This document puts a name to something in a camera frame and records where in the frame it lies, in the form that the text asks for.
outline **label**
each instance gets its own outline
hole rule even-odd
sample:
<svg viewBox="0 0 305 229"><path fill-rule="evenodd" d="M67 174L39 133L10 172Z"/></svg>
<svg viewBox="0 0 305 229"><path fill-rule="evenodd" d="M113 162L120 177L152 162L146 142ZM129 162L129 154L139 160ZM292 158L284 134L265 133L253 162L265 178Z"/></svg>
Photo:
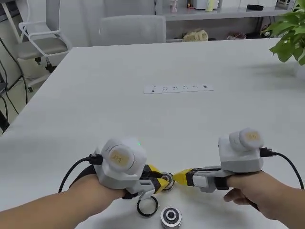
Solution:
<svg viewBox="0 0 305 229"><path fill-rule="evenodd" d="M257 131L245 133L245 138L247 141L260 141L261 140L261 136L259 135L259 133Z"/></svg>
<svg viewBox="0 0 305 229"><path fill-rule="evenodd" d="M124 167L129 161L129 157L121 154L118 150L114 150L110 156L110 160L116 165Z"/></svg>

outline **forearm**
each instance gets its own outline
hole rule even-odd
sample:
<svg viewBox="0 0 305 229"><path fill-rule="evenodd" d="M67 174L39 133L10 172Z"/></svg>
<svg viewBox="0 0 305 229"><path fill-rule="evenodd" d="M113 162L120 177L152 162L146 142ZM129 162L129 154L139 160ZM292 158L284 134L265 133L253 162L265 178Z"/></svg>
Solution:
<svg viewBox="0 0 305 229"><path fill-rule="evenodd" d="M303 229L305 225L305 191L288 187L277 210L277 219L289 229Z"/></svg>
<svg viewBox="0 0 305 229"><path fill-rule="evenodd" d="M0 212L3 229L73 229L90 216L91 209L74 192L40 198Z"/></svg>

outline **electrical outlet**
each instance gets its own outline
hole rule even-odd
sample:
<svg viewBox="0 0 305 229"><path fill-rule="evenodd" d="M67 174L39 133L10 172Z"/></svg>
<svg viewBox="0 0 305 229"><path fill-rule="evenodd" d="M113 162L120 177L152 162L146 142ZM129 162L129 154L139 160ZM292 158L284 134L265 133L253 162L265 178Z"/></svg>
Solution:
<svg viewBox="0 0 305 229"><path fill-rule="evenodd" d="M213 91L212 86L201 83L183 84L183 85L168 85L168 86L147 86L144 88L144 94L163 94L163 93L178 93L178 92L204 92Z"/></svg>

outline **white shelf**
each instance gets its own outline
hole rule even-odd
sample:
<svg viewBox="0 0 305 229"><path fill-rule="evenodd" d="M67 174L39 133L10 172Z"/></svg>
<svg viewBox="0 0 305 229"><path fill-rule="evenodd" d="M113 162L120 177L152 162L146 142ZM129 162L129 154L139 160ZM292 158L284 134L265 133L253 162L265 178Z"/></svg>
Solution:
<svg viewBox="0 0 305 229"><path fill-rule="evenodd" d="M281 9L279 7L264 7L263 11L247 10L246 8L227 8L216 9L213 12L178 8L177 13L171 13L169 8L163 8L163 13L160 15L165 16L167 21L188 21L224 18L270 17L281 15L287 12L287 10Z"/></svg>

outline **chair armrest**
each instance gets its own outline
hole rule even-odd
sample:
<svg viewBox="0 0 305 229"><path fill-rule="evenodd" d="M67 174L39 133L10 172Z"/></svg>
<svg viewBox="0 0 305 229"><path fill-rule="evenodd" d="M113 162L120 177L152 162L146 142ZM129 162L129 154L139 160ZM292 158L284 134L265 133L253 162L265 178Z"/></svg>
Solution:
<svg viewBox="0 0 305 229"><path fill-rule="evenodd" d="M28 34L29 40L31 40L34 36L41 36L41 35L51 35L51 34L58 34L59 31L47 31L47 32L33 32Z"/></svg>
<svg viewBox="0 0 305 229"><path fill-rule="evenodd" d="M45 21L36 21L36 22L21 22L19 23L18 27L22 31L24 27L28 25L37 25L37 24L44 24L46 23Z"/></svg>

